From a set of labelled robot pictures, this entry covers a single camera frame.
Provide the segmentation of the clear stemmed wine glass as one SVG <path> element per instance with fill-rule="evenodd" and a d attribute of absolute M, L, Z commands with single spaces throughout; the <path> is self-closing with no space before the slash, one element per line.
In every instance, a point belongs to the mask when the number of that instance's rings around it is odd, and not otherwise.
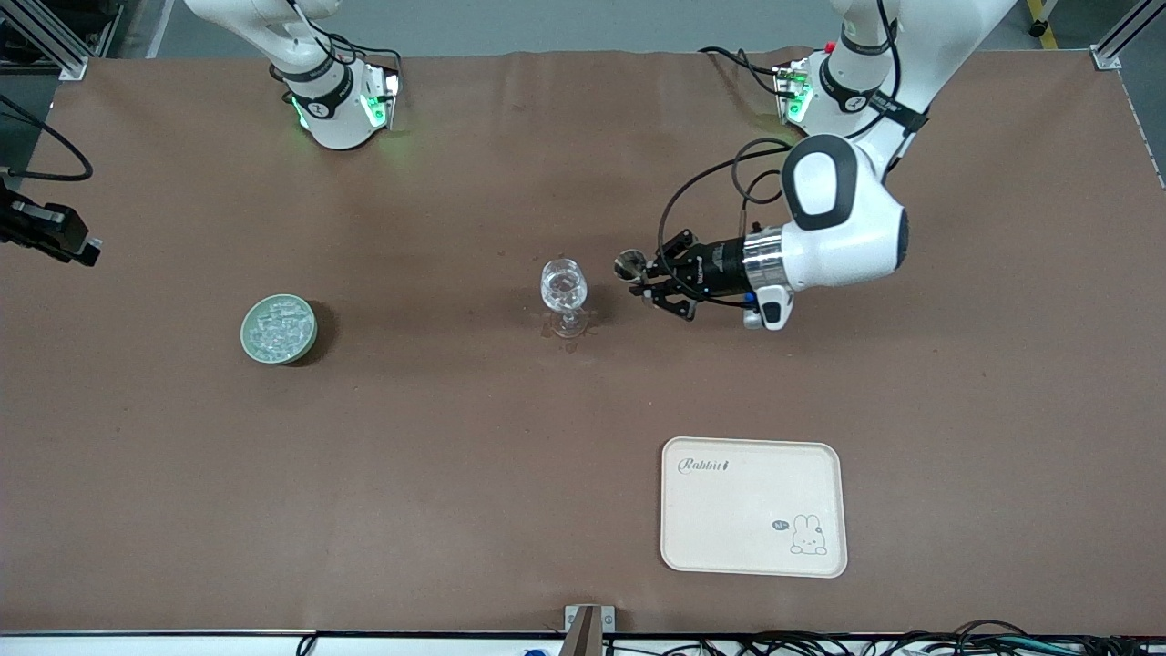
<path fill-rule="evenodd" d="M 546 327 L 559 339 L 575 340 L 586 332 L 588 282 L 577 261 L 553 259 L 540 274 L 540 295 L 546 306 Z"/>

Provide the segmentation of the round green bowl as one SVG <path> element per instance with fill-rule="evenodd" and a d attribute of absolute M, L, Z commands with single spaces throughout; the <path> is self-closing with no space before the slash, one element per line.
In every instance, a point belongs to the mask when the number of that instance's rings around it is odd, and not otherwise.
<path fill-rule="evenodd" d="M 295 364 L 312 350 L 318 323 L 307 299 L 275 294 L 260 299 L 244 316 L 239 331 L 244 353 L 258 364 Z"/>

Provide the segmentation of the cream rabbit print tray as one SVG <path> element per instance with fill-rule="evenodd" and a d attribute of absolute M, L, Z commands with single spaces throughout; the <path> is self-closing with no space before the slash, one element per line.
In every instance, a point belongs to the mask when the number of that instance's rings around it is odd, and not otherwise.
<path fill-rule="evenodd" d="M 661 449 L 660 557 L 687 572 L 842 576 L 840 456 L 821 443 L 673 437 Z"/>

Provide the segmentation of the pile of clear ice cubes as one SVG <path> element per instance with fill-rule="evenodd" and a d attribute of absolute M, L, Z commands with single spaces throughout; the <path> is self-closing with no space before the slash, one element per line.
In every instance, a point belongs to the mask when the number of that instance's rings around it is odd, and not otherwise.
<path fill-rule="evenodd" d="M 244 337 L 250 353 L 274 364 L 292 360 L 312 339 L 312 311 L 298 299 L 271 299 L 251 315 Z"/>

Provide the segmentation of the aluminium frame profile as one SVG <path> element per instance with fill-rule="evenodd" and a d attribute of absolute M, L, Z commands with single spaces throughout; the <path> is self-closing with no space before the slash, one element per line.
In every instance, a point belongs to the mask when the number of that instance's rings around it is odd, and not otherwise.
<path fill-rule="evenodd" d="M 1166 14 L 1166 0 L 1136 0 L 1100 42 L 1089 47 L 1094 68 L 1098 71 L 1121 70 L 1121 51 L 1132 45 L 1163 14 Z"/>
<path fill-rule="evenodd" d="M 59 80 L 82 80 L 92 52 L 41 0 L 0 0 L 0 15 L 56 68 Z"/>

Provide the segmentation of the brown table cover sheet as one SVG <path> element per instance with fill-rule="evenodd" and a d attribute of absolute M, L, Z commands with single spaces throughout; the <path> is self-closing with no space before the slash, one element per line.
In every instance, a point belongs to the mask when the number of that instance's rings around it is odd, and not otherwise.
<path fill-rule="evenodd" d="M 0 248 L 0 630 L 1166 634 L 1166 192 L 1121 75 L 984 51 L 888 186 L 892 277 L 791 323 L 632 298 L 670 193 L 777 131 L 695 55 L 405 64 L 400 131 L 298 129 L 258 59 L 99 61 L 56 92 L 94 267 Z M 546 327 L 577 261 L 588 329 Z M 275 294 L 318 323 L 244 353 Z M 675 436 L 840 456 L 834 579 L 674 570 Z"/>

